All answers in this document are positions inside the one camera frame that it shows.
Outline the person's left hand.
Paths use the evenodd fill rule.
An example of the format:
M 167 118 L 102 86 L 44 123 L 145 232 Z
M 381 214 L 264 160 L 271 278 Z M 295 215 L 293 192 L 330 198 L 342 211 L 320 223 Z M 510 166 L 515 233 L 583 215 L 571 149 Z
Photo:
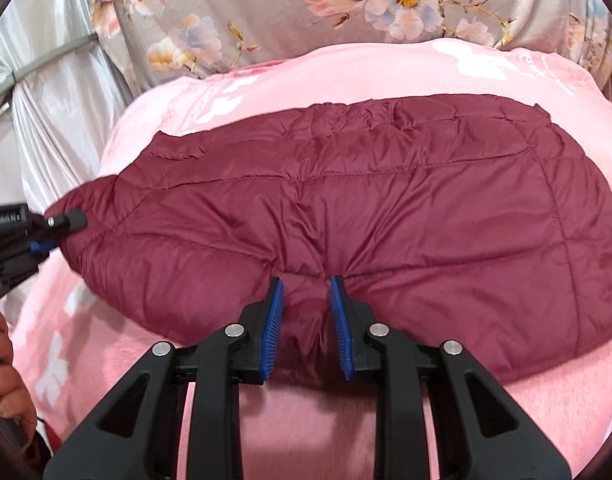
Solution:
M 6 422 L 4 426 L 8 427 L 13 443 L 23 454 L 35 435 L 37 411 L 24 380 L 13 366 L 13 356 L 8 324 L 0 312 L 0 422 Z

